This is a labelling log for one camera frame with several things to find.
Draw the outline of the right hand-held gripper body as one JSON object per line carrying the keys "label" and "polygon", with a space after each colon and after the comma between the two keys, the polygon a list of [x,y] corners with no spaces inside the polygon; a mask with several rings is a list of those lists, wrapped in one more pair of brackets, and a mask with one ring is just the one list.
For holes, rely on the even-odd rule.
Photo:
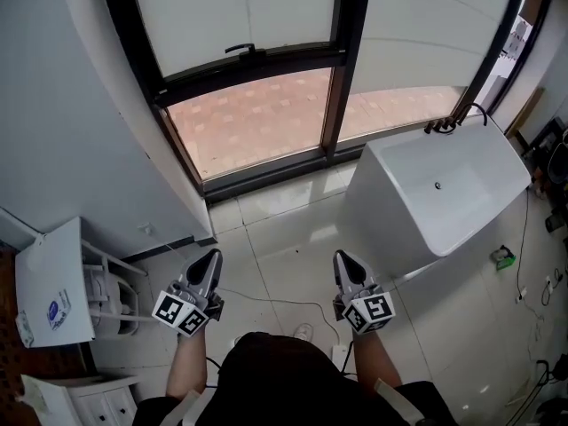
{"label": "right hand-held gripper body", "polygon": [[338,294],[333,307],[336,320],[347,320],[356,335],[375,332],[395,317],[391,294],[378,285],[354,295]]}

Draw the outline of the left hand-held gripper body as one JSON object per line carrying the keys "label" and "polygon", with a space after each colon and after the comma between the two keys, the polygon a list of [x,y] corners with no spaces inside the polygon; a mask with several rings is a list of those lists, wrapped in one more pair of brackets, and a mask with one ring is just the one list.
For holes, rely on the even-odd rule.
{"label": "left hand-held gripper body", "polygon": [[172,281],[162,290],[152,317],[183,336],[194,336],[210,320],[219,320],[225,301],[215,291],[196,290]]}

